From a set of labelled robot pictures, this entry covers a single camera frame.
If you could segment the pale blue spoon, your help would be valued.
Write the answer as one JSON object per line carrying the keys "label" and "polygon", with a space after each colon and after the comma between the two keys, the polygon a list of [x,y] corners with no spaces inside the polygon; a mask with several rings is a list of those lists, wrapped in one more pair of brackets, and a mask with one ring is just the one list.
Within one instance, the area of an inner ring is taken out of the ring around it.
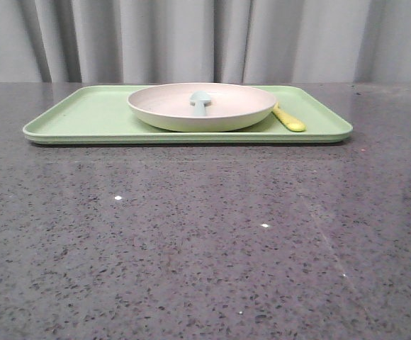
{"label": "pale blue spoon", "polygon": [[206,116],[206,106],[211,104],[212,98],[205,91],[196,91],[190,97],[193,114],[198,117]]}

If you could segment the cream round plate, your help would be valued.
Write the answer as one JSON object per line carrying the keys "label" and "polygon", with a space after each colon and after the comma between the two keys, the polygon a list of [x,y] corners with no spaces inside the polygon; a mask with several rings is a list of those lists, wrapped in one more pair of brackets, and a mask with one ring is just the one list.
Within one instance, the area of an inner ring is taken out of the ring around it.
{"label": "cream round plate", "polygon": [[[194,93],[210,96],[199,115],[191,102]],[[273,110],[275,95],[251,86],[221,83],[178,83],[150,86],[128,96],[131,111],[141,121],[177,132],[239,130],[265,119]]]}

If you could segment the yellow fork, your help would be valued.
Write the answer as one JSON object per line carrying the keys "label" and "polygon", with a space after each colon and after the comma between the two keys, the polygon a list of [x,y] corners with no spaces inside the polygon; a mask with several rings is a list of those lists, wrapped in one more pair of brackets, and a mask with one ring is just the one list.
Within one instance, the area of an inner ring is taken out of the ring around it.
{"label": "yellow fork", "polygon": [[280,123],[291,132],[306,131],[306,125],[299,119],[282,110],[278,103],[275,104],[272,113],[280,121]]}

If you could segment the light green rectangular tray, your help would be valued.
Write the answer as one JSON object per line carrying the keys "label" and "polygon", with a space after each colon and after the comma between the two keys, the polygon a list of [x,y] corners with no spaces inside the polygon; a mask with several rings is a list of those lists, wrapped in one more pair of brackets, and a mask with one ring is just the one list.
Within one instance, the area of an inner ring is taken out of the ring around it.
{"label": "light green rectangular tray", "polygon": [[128,105],[139,86],[87,86],[75,91],[23,127],[27,140],[44,145],[333,143],[348,138],[351,124],[294,86],[265,86],[281,109],[306,125],[291,132],[274,114],[232,132],[170,132],[142,122]]}

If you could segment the grey pleated curtain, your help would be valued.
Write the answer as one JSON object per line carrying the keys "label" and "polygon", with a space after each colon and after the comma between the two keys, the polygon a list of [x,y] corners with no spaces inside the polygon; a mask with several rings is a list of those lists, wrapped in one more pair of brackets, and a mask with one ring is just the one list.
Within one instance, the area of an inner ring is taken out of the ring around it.
{"label": "grey pleated curtain", "polygon": [[411,1],[0,1],[0,82],[411,82]]}

